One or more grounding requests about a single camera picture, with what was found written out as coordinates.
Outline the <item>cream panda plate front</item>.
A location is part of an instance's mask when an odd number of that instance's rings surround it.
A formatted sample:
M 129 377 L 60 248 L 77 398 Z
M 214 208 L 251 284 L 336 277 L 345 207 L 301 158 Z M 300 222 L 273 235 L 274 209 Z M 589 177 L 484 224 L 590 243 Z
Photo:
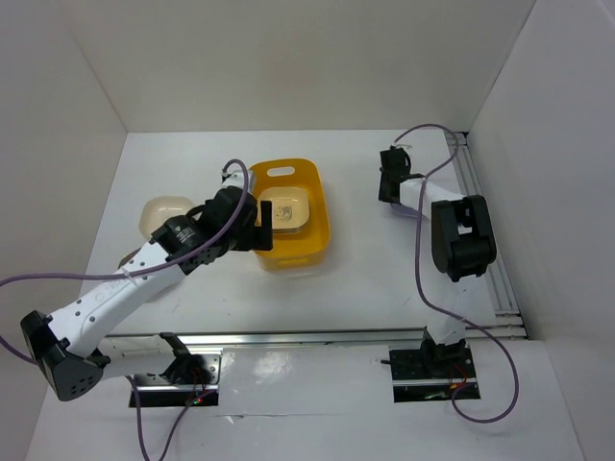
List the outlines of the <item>cream panda plate front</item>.
M 308 192 L 301 187 L 269 187 L 263 190 L 258 199 L 273 204 L 273 232 L 295 233 L 300 231 L 309 220 Z

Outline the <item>cream panda plate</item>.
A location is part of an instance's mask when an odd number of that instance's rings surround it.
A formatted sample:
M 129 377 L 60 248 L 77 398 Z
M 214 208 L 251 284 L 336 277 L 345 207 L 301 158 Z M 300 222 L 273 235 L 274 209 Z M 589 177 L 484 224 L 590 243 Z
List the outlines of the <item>cream panda plate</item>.
M 141 211 L 138 228 L 142 236 L 149 240 L 152 233 L 166 220 L 185 215 L 195 205 L 186 197 L 159 196 L 148 201 Z
M 258 199 L 273 204 L 273 232 L 295 233 L 300 231 L 309 220 L 308 192 L 301 187 L 269 187 L 263 190 Z

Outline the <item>purple panda plate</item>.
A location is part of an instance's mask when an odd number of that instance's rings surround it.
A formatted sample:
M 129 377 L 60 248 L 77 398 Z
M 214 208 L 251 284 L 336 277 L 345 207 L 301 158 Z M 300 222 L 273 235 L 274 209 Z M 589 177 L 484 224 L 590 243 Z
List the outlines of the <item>purple panda plate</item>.
M 418 219 L 421 216 L 421 213 L 412 207 L 400 205 L 400 204 L 391 204 L 390 205 L 392 211 L 399 216 L 410 218 L 410 219 Z

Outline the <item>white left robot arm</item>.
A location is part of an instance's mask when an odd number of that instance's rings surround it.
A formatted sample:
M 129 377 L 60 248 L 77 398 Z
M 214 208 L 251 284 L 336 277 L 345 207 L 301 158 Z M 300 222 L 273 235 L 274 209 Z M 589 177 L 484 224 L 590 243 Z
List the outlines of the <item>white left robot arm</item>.
M 33 311 L 20 326 L 31 357 L 61 401 L 103 379 L 161 376 L 181 384 L 207 374 L 203 358 L 177 334 L 112 339 L 110 332 L 143 304 L 229 251 L 273 248 L 272 204 L 226 186 L 184 215 L 168 218 L 114 275 L 51 314 Z

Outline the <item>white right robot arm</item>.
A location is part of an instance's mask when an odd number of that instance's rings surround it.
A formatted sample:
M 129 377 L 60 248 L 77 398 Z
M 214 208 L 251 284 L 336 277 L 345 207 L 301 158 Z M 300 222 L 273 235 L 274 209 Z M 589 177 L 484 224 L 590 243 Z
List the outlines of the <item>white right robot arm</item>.
M 417 220 L 415 281 L 423 303 L 430 309 L 419 364 L 429 376 L 442 376 L 453 364 L 447 347 L 465 340 L 472 312 L 470 293 L 497 255 L 495 237 L 485 199 L 449 191 L 411 172 L 408 153 L 400 147 L 380 152 L 379 200 L 406 208 Z M 433 266 L 442 274 L 444 293 L 431 301 L 421 280 L 422 231 L 430 231 Z

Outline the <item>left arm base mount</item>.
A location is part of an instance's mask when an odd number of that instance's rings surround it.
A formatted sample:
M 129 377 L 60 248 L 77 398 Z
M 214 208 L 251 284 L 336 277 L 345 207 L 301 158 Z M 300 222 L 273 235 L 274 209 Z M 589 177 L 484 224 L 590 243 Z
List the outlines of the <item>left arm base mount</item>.
M 222 352 L 192 352 L 170 332 L 155 339 L 170 348 L 170 358 L 160 372 L 133 375 L 136 391 L 131 392 L 129 406 L 136 408 L 136 399 L 143 408 L 181 407 L 188 403 L 194 407 L 217 406 Z

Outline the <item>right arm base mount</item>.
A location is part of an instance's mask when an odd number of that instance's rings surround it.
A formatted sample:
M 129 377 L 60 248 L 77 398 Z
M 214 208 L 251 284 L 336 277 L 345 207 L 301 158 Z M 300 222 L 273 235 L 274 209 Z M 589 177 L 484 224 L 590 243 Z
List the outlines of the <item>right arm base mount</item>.
M 437 345 L 427 332 L 418 347 L 393 349 L 380 360 L 391 374 L 395 403 L 479 400 L 473 355 L 465 339 Z

